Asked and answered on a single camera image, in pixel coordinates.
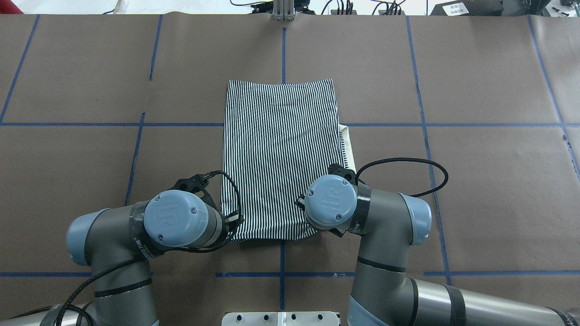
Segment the black velcro strap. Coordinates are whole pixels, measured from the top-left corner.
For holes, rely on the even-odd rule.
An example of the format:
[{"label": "black velcro strap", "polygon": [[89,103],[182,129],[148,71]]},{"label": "black velcro strap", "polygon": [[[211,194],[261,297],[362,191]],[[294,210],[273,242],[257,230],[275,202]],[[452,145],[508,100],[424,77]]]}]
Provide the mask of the black velcro strap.
[{"label": "black velcro strap", "polygon": [[365,184],[358,184],[357,208],[354,210],[353,220],[350,222],[349,232],[362,235],[367,222],[368,210],[371,206],[371,188]]},{"label": "black velcro strap", "polygon": [[443,285],[449,293],[451,301],[451,323],[450,326],[465,326],[467,318],[465,316],[465,301],[461,290],[450,285]]},{"label": "black velcro strap", "polygon": [[374,262],[372,260],[364,259],[361,256],[359,256],[357,258],[357,261],[359,263],[362,263],[362,264],[365,264],[365,265],[369,265],[369,266],[374,267],[374,268],[384,269],[384,270],[388,270],[388,271],[396,271],[397,273],[405,273],[405,271],[407,270],[404,267],[398,267],[398,266],[391,266],[391,265],[387,265],[387,264],[381,264],[381,263],[378,263],[378,262]]},{"label": "black velcro strap", "polygon": [[409,320],[409,326],[413,326],[417,319],[417,310],[419,310],[419,289],[414,279],[409,278],[409,280],[411,280],[411,285],[413,285],[413,314],[411,315],[411,320]]},{"label": "black velcro strap", "polygon": [[138,288],[142,288],[145,285],[149,285],[151,284],[151,278],[148,278],[144,281],[141,282],[137,282],[137,283],[133,283],[131,285],[126,285],[124,287],[120,287],[120,288],[115,288],[115,289],[110,289],[110,290],[105,290],[105,291],[95,291],[95,298],[102,298],[104,296],[110,296],[110,295],[116,295],[116,294],[121,294],[124,292],[129,292]]},{"label": "black velcro strap", "polygon": [[550,308],[550,307],[547,307],[547,308],[554,310],[554,312],[557,313],[558,316],[560,316],[560,318],[562,318],[562,321],[564,322],[564,326],[578,326],[578,322],[576,321],[576,318],[574,318],[572,315],[570,315],[566,311],[561,311],[561,310]]}]

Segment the metal bracket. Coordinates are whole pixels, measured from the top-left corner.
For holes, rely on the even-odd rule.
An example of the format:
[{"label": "metal bracket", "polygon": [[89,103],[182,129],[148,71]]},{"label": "metal bracket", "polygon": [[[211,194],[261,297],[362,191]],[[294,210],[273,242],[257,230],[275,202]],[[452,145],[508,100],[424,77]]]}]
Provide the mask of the metal bracket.
[{"label": "metal bracket", "polygon": [[200,174],[196,174],[189,179],[179,179],[175,183],[175,185],[173,187],[171,187],[171,189],[187,191],[188,193],[192,193],[192,194],[197,194],[199,192],[203,192],[204,195],[202,197],[200,197],[201,200],[204,203],[208,204],[209,206],[211,206],[212,208],[217,210],[216,204],[213,201],[212,196],[205,189],[208,185],[209,185],[208,178],[205,178],[204,176],[202,176]]},{"label": "metal bracket", "polygon": [[274,0],[274,20],[294,20],[294,0]]},{"label": "metal bracket", "polygon": [[222,326],[340,326],[339,316],[331,311],[227,313]]}]

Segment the folded garment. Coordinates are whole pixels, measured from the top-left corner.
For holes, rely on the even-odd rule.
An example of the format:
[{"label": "folded garment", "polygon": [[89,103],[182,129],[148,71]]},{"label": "folded garment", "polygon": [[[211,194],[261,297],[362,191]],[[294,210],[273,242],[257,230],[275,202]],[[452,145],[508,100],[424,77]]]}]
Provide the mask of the folded garment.
[{"label": "folded garment", "polygon": [[[348,129],[338,124],[330,79],[279,85],[230,81],[223,170],[238,185],[245,216],[234,241],[315,234],[294,201],[330,164],[354,169],[348,138]],[[222,210],[235,209],[235,193],[222,182]]]}]

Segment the wire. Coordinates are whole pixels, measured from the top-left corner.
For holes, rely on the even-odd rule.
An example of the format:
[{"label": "wire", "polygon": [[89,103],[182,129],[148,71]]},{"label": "wire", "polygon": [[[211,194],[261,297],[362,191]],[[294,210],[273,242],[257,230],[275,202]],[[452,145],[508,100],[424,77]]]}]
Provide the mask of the wire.
[{"label": "wire", "polygon": [[324,5],[324,8],[322,9],[322,11],[320,12],[321,15],[324,15],[324,11],[326,10],[326,8],[328,7],[328,5],[330,5],[330,3],[332,2],[332,0],[328,0],[327,4]]},{"label": "wire", "polygon": [[[26,313],[19,314],[18,316],[14,316],[10,319],[16,319],[16,318],[20,318],[20,317],[30,316],[32,314],[42,313],[43,311],[48,311],[51,308],[52,308],[52,306],[48,306],[48,307],[42,307],[39,309],[30,310]],[[82,308],[79,308],[77,306],[69,306],[69,307],[67,307],[67,310],[74,311],[74,312],[80,314],[82,317],[84,317],[84,319],[86,319],[86,323],[88,326],[93,326],[95,324],[95,320],[93,319],[93,317],[91,317],[90,314],[88,312],[86,312],[85,310],[83,310]]]},{"label": "wire", "polygon": [[395,6],[396,6],[396,5],[397,5],[397,2],[393,1],[393,4],[391,5],[391,7],[390,7],[390,8],[388,8],[388,10],[389,10],[389,11],[388,11],[388,13],[389,13],[389,15],[394,15],[394,12],[396,11],[396,9],[395,9]]},{"label": "wire", "polygon": [[230,3],[234,6],[239,6],[239,7],[243,7],[243,6],[251,6],[251,5],[259,5],[260,3],[265,3],[263,1],[259,1],[259,2],[252,2],[252,3],[233,3],[230,0]]},{"label": "wire", "polygon": [[371,16],[375,14],[376,10],[379,8],[380,5],[382,5],[383,3],[386,3],[387,5],[387,10],[389,9],[389,3],[385,2],[385,1],[380,1],[377,6],[375,7],[375,10],[372,11]]},{"label": "wire", "polygon": [[374,162],[370,162],[369,164],[366,164],[365,166],[363,166],[360,170],[358,170],[357,174],[354,176],[354,184],[358,184],[358,177],[360,177],[361,173],[370,168],[371,166],[375,166],[375,165],[379,165],[379,164],[384,164],[384,163],[391,163],[391,162],[417,162],[417,163],[425,163],[425,164],[429,164],[432,166],[435,166],[436,168],[438,168],[439,170],[441,170],[443,172],[443,175],[445,176],[445,179],[443,180],[443,182],[441,182],[440,185],[438,185],[437,187],[428,190],[424,193],[419,193],[419,194],[414,194],[411,195],[411,197],[421,197],[424,195],[428,195],[430,193],[434,193],[435,191],[443,188],[446,184],[447,181],[449,181],[449,173],[447,173],[447,170],[445,170],[445,168],[434,161],[431,160],[426,160],[424,158],[412,158],[412,157],[393,157],[393,158],[385,158],[382,160],[378,160],[378,161],[374,161]]},{"label": "wire", "polygon": [[118,269],[121,269],[123,267],[129,266],[131,264],[137,263],[137,262],[141,262],[145,260],[145,258],[143,257],[137,257],[131,260],[127,260],[126,262],[122,262],[120,264],[117,264],[109,269],[105,269],[102,272],[100,272],[99,274],[94,275],[93,277],[89,278],[88,280],[86,280],[83,284],[81,284],[66,300],[66,302],[62,305],[62,307],[59,310],[59,314],[56,316],[56,326],[62,326],[63,323],[63,318],[64,318],[64,313],[67,311],[67,309],[69,309],[71,306],[71,303],[73,302],[73,300],[81,293],[81,291],[86,288],[89,284],[93,283],[94,281],[100,279],[101,277],[110,274]]},{"label": "wire", "polygon": [[540,13],[540,4],[542,3],[542,0],[538,0],[538,7],[536,8],[536,16],[539,15]]}]

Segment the table surface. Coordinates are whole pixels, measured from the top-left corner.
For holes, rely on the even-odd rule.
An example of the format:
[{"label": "table surface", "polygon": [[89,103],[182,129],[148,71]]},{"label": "table surface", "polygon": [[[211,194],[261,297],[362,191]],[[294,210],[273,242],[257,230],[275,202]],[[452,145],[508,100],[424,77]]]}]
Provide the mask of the table surface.
[{"label": "table surface", "polygon": [[[357,166],[426,157],[448,169],[425,197],[433,229],[409,276],[580,306],[579,20],[3,15],[0,30],[0,319],[61,303],[88,277],[66,251],[74,218],[222,166],[229,79],[332,78]],[[396,163],[364,179],[416,193],[441,176]],[[357,251],[356,236],[320,233],[171,252],[151,264],[158,315],[345,317]]]}]

